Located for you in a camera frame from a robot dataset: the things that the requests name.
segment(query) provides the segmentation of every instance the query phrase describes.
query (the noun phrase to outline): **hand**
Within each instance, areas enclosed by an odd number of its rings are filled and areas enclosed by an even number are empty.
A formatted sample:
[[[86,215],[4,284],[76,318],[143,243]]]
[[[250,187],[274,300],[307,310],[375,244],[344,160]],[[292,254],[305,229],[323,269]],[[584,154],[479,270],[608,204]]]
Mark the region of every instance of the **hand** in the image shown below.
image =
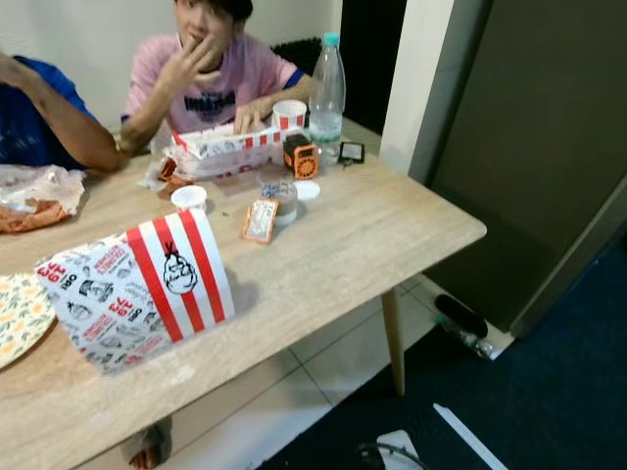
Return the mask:
[[[248,134],[264,128],[262,119],[267,118],[272,112],[272,101],[264,96],[248,105],[240,106],[235,113],[235,134]]]
[[[219,78],[219,71],[203,73],[207,67],[215,64],[219,57],[215,49],[216,40],[208,35],[200,43],[192,38],[183,50],[173,55],[159,75],[158,86],[170,95],[176,96],[191,83],[207,85]]]
[[[22,88],[28,79],[36,75],[36,71],[0,52],[0,84]]]

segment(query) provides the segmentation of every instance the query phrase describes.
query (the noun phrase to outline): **dark blue carpet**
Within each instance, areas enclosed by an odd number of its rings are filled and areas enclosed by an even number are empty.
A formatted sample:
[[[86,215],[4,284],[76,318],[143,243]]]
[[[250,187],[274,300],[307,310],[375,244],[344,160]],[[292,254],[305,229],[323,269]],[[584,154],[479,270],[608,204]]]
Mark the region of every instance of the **dark blue carpet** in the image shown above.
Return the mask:
[[[406,368],[404,399],[388,367],[261,468],[376,468],[356,449],[398,429],[430,470],[488,468],[433,402],[510,470],[627,468],[627,255],[607,249],[497,361],[436,328],[408,350]]]

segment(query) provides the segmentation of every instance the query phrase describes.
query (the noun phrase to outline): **black cable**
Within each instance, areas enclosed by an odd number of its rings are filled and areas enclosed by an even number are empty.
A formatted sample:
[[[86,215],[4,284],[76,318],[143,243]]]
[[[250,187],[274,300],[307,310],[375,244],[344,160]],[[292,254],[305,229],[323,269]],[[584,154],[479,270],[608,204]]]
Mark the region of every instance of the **black cable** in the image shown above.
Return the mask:
[[[420,467],[422,467],[422,470],[429,470],[429,467],[427,467],[426,464],[422,460],[420,460],[417,455],[408,452],[404,447],[390,446],[389,444],[383,443],[362,444],[358,447],[358,452],[362,455],[362,458],[364,458],[364,453],[368,455],[373,449],[374,451],[378,451],[380,448],[389,450],[390,454],[397,453],[405,458],[408,458],[409,460],[412,460],[413,462],[420,465]]]

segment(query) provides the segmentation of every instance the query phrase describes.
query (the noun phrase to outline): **wooden table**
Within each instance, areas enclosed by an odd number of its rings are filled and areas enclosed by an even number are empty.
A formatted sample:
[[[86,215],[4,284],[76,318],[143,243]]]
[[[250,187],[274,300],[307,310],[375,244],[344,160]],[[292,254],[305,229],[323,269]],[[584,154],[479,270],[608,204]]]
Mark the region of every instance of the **wooden table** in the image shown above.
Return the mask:
[[[151,158],[88,185],[73,220],[0,236],[0,274],[30,272],[43,256],[173,212],[142,189]],[[263,173],[206,183],[208,212],[239,316],[116,377],[101,377],[59,326],[0,372],[0,468],[68,468],[120,443],[250,367],[384,294],[386,329],[403,391],[394,287],[480,239],[485,226],[378,159],[316,181],[321,196],[271,245],[241,238]]]

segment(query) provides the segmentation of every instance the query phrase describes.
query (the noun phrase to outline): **patterned plate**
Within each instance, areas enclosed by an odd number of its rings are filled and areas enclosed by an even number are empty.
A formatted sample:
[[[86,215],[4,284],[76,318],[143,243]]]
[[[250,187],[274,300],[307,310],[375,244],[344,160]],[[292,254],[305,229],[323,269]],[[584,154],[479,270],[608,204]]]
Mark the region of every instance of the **patterned plate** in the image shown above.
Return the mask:
[[[27,353],[54,320],[48,296],[34,275],[0,276],[0,369]]]

